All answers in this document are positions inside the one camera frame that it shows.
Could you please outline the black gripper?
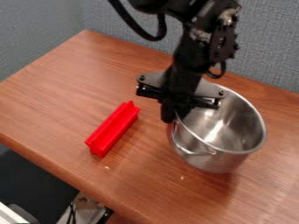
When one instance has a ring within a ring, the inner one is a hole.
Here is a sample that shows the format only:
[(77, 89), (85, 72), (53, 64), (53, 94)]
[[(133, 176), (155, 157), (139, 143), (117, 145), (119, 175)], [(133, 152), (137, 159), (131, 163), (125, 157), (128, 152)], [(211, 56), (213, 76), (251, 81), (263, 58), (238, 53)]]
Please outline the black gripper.
[(175, 68), (164, 72), (144, 73), (136, 78), (137, 86), (135, 94), (145, 98), (156, 99), (161, 104), (161, 120), (171, 123), (176, 114), (183, 119), (195, 107), (216, 109), (225, 92), (204, 80), (203, 75), (219, 79), (227, 72), (227, 65), (220, 65), (220, 72), (211, 70), (203, 73), (179, 74)]

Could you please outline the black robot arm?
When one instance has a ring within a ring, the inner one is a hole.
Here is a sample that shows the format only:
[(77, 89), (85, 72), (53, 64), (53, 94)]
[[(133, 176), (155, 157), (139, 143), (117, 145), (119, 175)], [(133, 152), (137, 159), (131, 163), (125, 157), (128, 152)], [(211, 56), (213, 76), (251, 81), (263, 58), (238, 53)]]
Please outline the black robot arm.
[[(165, 18), (181, 23), (181, 38), (172, 64), (161, 73), (137, 77), (136, 94), (161, 104), (161, 120), (171, 123), (177, 113), (185, 115), (196, 107), (215, 109), (221, 95), (201, 81), (204, 75), (217, 79), (227, 70), (227, 60), (239, 49), (235, 33), (242, 6), (238, 0), (128, 0), (143, 13), (157, 16), (157, 33), (151, 35), (129, 15), (120, 0), (108, 0), (131, 29), (149, 41), (167, 34)], [(211, 67), (220, 65), (220, 73)]]

